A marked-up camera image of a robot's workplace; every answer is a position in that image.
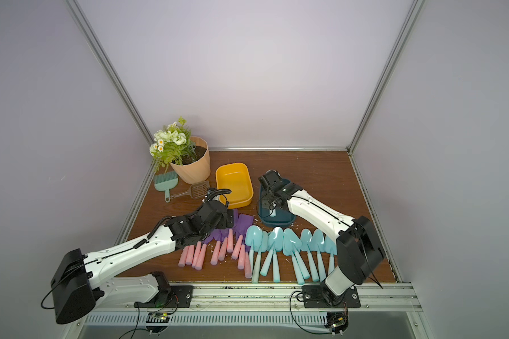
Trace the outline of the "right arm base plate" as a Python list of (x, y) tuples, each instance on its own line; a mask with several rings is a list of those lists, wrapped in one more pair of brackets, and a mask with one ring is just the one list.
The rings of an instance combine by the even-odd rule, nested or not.
[(340, 295), (334, 295), (330, 290), (320, 285), (304, 285), (301, 295), (305, 308), (347, 307), (359, 309), (361, 307), (356, 286), (352, 286)]

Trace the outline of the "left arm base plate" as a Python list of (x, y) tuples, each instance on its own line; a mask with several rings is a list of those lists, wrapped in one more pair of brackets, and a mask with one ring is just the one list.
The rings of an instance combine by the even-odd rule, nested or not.
[(189, 308), (192, 294), (192, 285), (172, 285), (170, 288), (159, 290), (147, 302), (136, 301), (134, 306), (146, 309)]

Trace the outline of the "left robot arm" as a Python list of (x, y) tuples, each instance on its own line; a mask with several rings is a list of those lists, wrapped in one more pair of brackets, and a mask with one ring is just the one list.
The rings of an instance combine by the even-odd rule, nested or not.
[(184, 216), (165, 216), (149, 233), (108, 249), (66, 253), (50, 286), (56, 323), (68, 324), (103, 305), (131, 304), (161, 308), (171, 301), (171, 288), (162, 272), (133, 283), (113, 279), (153, 258), (203, 242), (215, 230), (233, 227), (233, 212), (218, 200), (205, 201)]

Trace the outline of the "purple pointed shovel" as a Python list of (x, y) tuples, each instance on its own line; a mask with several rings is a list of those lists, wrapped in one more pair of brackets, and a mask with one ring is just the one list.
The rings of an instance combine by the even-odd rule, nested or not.
[(221, 246), (223, 244), (223, 230), (214, 230), (212, 233), (213, 239), (216, 241), (215, 247), (212, 253), (212, 259), (210, 264), (215, 266), (219, 262), (219, 254), (221, 251)]

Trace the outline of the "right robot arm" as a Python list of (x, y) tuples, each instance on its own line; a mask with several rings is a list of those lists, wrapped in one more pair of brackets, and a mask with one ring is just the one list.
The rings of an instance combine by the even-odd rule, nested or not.
[(337, 305), (348, 289), (366, 282), (386, 258), (376, 227), (368, 218), (353, 218), (326, 206), (301, 186), (285, 183), (274, 169), (258, 180), (269, 207), (308, 221), (337, 245), (338, 266), (320, 284), (326, 304)]

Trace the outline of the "purple square shovel pink handle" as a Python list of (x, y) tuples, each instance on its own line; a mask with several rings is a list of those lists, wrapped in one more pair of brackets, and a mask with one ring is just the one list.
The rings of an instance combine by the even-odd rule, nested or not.
[(228, 210), (228, 221), (229, 221), (229, 229), (228, 229), (228, 240), (226, 243), (226, 248), (228, 253), (233, 253), (234, 250), (234, 232), (235, 232), (235, 226), (238, 222), (238, 210)]

